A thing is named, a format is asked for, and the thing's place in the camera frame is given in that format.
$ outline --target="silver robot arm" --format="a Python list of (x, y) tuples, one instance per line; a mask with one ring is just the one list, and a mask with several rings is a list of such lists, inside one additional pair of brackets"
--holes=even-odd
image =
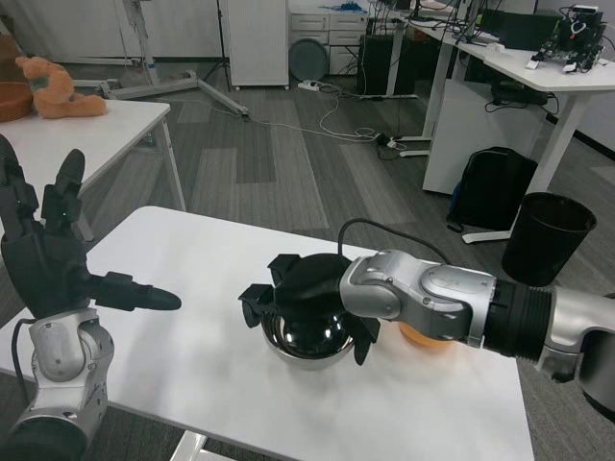
[(431, 339), (524, 357), (561, 382), (575, 377), (583, 352), (585, 397), (615, 421), (613, 300), (557, 286), (527, 287), (395, 250), (355, 260), (340, 295), (359, 317), (404, 322)]
[(81, 459), (107, 410), (111, 336), (91, 308), (41, 319), (30, 336), (37, 393), (2, 452), (11, 459)]

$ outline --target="orange object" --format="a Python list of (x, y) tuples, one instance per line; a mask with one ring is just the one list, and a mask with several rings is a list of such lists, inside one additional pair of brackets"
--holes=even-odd
[(0, 82), (0, 122), (25, 117), (32, 111), (32, 91), (28, 84)]
[(427, 336), (424, 336), (419, 333), (410, 325), (404, 324), (402, 322), (399, 323), (399, 326), (404, 338), (407, 340), (407, 342), (412, 344), (423, 346), (425, 348), (446, 348), (450, 346), (451, 343), (453, 343), (453, 341), (438, 341), (435, 339), (428, 338)]
[(94, 117), (107, 111), (105, 100), (75, 92), (73, 80), (59, 64), (43, 58), (19, 57), (15, 63), (34, 88), (35, 108), (43, 118)]

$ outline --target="orange plush toy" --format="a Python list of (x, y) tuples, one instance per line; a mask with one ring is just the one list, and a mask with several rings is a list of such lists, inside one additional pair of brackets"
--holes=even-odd
[(35, 108), (41, 117), (93, 117), (107, 110), (103, 98), (76, 93), (72, 79), (61, 65), (39, 57), (19, 57), (15, 62), (30, 82)]

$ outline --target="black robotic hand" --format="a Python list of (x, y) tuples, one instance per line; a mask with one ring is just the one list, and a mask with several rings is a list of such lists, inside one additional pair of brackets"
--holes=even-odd
[(43, 226), (34, 218), (37, 194), (26, 183), (10, 142), (0, 135), (0, 217), (5, 229), (0, 247), (21, 299), (37, 319), (87, 307), (90, 298), (123, 310), (180, 308), (177, 296), (134, 283), (130, 276), (89, 273), (86, 250), (72, 230), (82, 212), (78, 195), (85, 167), (84, 154), (72, 150), (56, 183), (45, 187)]
[(298, 344), (313, 343), (323, 325), (339, 324), (354, 339), (355, 361), (362, 365), (378, 339), (380, 323), (344, 308), (339, 281), (349, 265), (338, 255), (278, 255), (268, 266), (275, 286), (253, 284), (239, 297), (246, 324), (253, 328), (268, 316), (282, 317), (285, 330)]

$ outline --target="white desk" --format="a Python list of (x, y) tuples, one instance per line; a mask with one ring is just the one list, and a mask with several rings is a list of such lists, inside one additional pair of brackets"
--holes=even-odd
[[(164, 115), (168, 104), (107, 101), (100, 117), (46, 120), (35, 114), (0, 123), (0, 133), (11, 143), (42, 206), (46, 184), (54, 183), (62, 162), (72, 149), (86, 156), (82, 192), (103, 175), (123, 154), (152, 132), (161, 150), (177, 208), (185, 211), (184, 194), (177, 173), (173, 147)], [(0, 235), (4, 228), (0, 222)]]
[[(410, 346), (383, 322), (358, 367), (349, 354), (322, 372), (290, 368), (238, 296), (271, 282), (279, 253), (335, 252), (332, 242), (156, 207), (137, 210), (88, 254), (92, 273), (117, 271), (182, 298), (175, 312), (98, 308), (112, 335), (113, 406), (282, 459), (531, 460), (514, 359), (452, 344)], [(346, 248), (349, 257), (372, 251)], [(0, 370), (12, 373), (17, 318), (0, 329)], [(33, 351), (19, 338), (27, 376)]]
[[(568, 97), (565, 106), (558, 115), (558, 122), (555, 125), (549, 143), (538, 162), (538, 168), (532, 178), (528, 188), (528, 193), (546, 190), (554, 176), (555, 170), (559, 165), (566, 148), (570, 144), (580, 119), (587, 108), (587, 104), (594, 94), (607, 91), (615, 91), (615, 63), (607, 66), (596, 65), (586, 74), (580, 72), (565, 74), (562, 70), (562, 63), (557, 61), (541, 62), (536, 70), (526, 69), (530, 57), (534, 54), (530, 51), (522, 50), (488, 50), (479, 45), (468, 43), (457, 43), (452, 33), (444, 34), (442, 29), (434, 30), (427, 23), (422, 26), (411, 24), (410, 26), (423, 31), (436, 39), (442, 40), (442, 48), (436, 67), (436, 74), (431, 87), (430, 102), (426, 115), (423, 135), (418, 137), (402, 138), (401, 142), (411, 142), (416, 140), (431, 140), (435, 123), (442, 104), (443, 90), (446, 83), (446, 74), (453, 47), (482, 60), (486, 65), (502, 72), (506, 76), (521, 82), (538, 91), (551, 91), (557, 95)], [(453, 78), (463, 80), (464, 68), (459, 65), (458, 60), (455, 64)], [(403, 157), (428, 155), (429, 151), (408, 151), (402, 153)], [(493, 240), (506, 240), (510, 237), (511, 230), (471, 233), (463, 236), (466, 243), (476, 243)]]

